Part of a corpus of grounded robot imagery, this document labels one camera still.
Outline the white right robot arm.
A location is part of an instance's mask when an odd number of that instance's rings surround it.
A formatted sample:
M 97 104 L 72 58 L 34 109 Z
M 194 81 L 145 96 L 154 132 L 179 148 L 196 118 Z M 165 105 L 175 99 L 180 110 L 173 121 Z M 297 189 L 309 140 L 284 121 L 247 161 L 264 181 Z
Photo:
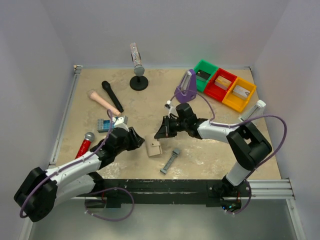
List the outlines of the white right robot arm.
M 165 115 L 155 139 L 174 138 L 186 132 L 200 140 L 215 140 L 229 144 L 236 163 L 225 176 L 223 192 L 234 196 L 241 183 L 271 152 L 272 146 L 252 122 L 222 124 L 198 118 L 188 103 L 175 107 L 176 115 Z

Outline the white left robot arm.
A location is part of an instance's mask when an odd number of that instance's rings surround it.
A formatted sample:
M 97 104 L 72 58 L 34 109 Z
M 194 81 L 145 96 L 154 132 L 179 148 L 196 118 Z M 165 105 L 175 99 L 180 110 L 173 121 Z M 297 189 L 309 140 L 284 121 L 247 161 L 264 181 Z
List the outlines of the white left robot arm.
M 97 171 L 113 163 L 122 152 L 140 148 L 144 141 L 133 127 L 116 127 L 75 160 L 51 169 L 32 169 L 13 197 L 20 206 L 19 216 L 38 222 L 65 200 L 105 192 L 106 184 Z

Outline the beige card holder wallet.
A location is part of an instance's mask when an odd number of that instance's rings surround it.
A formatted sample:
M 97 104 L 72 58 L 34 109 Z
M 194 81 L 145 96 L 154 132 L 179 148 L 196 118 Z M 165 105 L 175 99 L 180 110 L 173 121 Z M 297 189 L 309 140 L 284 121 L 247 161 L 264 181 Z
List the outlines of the beige card holder wallet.
M 154 138 L 154 134 L 145 136 L 145 144 L 148 157 L 161 155 L 163 153 L 161 143 Z

